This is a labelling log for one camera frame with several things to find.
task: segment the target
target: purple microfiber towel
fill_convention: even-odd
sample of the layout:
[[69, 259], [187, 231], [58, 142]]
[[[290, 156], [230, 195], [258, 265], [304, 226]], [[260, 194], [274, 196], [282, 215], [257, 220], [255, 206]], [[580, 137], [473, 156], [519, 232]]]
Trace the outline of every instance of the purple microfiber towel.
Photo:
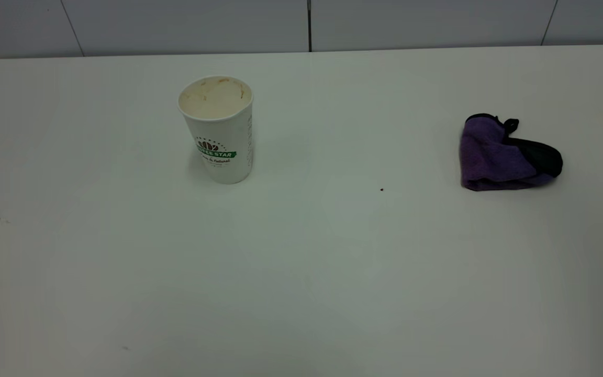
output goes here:
[[562, 172], [562, 156], [551, 146], [510, 138], [517, 119], [490, 114], [467, 118], [460, 139], [462, 186], [474, 191], [541, 186]]

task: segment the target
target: paper cup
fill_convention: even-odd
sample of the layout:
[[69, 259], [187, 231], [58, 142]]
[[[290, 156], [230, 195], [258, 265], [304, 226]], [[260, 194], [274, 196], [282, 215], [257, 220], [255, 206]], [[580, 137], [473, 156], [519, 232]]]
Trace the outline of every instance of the paper cup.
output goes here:
[[253, 91], [230, 76], [208, 76], [180, 93], [178, 109], [185, 117], [208, 170], [216, 182], [245, 179], [253, 167]]

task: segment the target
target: table surface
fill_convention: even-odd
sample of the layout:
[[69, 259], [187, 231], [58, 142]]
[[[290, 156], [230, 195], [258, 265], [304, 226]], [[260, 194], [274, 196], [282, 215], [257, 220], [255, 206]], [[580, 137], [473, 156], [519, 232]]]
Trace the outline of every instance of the table surface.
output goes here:
[[[175, 107], [208, 74], [239, 184]], [[483, 112], [557, 181], [462, 188]], [[603, 375], [603, 46], [0, 60], [0, 376], [45, 375]]]

